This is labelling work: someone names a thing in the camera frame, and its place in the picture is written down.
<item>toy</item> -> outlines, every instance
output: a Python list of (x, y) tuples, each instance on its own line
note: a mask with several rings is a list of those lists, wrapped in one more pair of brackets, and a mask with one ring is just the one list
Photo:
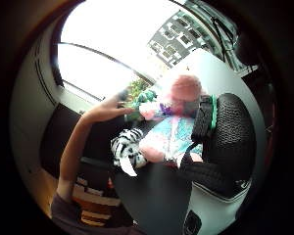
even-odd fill
[[(165, 162), (180, 166), (186, 149), (192, 144), (190, 138), (194, 119), (172, 116), (155, 125), (139, 142), (139, 151), (151, 163)], [(192, 149), (194, 162), (201, 162), (202, 145)]]
[(111, 140), (111, 151), (114, 154), (114, 165), (120, 166), (130, 176), (136, 176), (133, 167), (139, 168), (147, 164), (138, 148), (143, 132), (138, 128), (124, 129), (118, 137)]
[(139, 112), (146, 120), (157, 120), (168, 116), (195, 118), (199, 96), (204, 95), (199, 79), (193, 74), (183, 73), (162, 84), (157, 99), (139, 105)]
[[(140, 114), (147, 120), (162, 119), (139, 142), (139, 150), (149, 162), (166, 162), (179, 166), (188, 146), (199, 108), (199, 97), (206, 95), (199, 79), (183, 73), (163, 83), (163, 90), (154, 102), (143, 103)], [(201, 162), (202, 145), (194, 148), (190, 156)]]

